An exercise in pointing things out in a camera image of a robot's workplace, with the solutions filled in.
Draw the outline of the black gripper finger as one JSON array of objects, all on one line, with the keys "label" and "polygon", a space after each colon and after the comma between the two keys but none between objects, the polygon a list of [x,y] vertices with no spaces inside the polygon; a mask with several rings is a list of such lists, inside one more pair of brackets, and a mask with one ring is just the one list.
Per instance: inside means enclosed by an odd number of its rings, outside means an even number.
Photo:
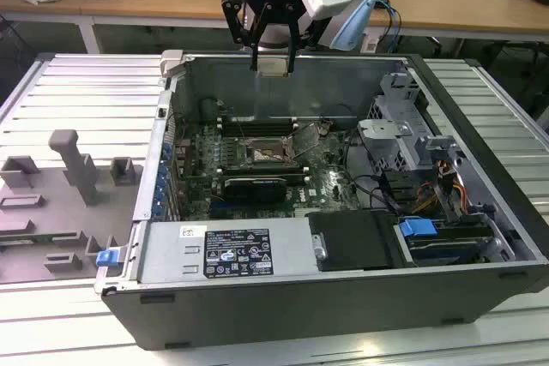
[{"label": "black gripper finger", "polygon": [[[240,12],[244,13],[246,6],[254,12],[250,29],[246,29],[238,17]],[[268,1],[221,0],[221,7],[234,43],[251,49],[250,69],[257,71],[259,40],[268,25]]]},{"label": "black gripper finger", "polygon": [[295,8],[291,4],[286,6],[286,15],[290,35],[288,41],[287,73],[291,74],[294,71],[295,57],[299,48],[299,18],[295,14]]}]

